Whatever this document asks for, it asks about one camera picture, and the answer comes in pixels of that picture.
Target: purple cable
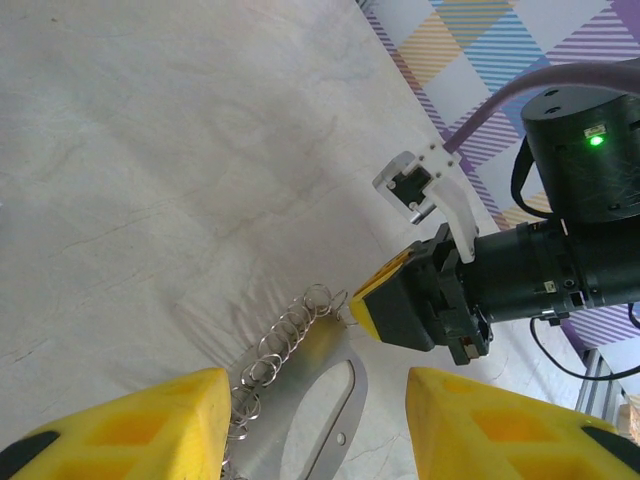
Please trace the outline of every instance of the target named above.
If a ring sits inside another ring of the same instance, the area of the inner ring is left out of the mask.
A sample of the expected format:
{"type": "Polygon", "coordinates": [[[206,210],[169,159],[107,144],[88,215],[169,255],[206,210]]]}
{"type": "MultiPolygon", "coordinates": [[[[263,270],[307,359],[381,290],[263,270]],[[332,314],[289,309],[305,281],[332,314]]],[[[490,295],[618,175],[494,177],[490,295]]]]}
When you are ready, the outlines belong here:
{"type": "Polygon", "coordinates": [[[523,75],[502,87],[483,103],[445,142],[444,149],[449,153],[455,152],[480,125],[512,98],[534,88],[557,85],[602,87],[640,96],[640,70],[619,63],[572,63],[523,75]]]}

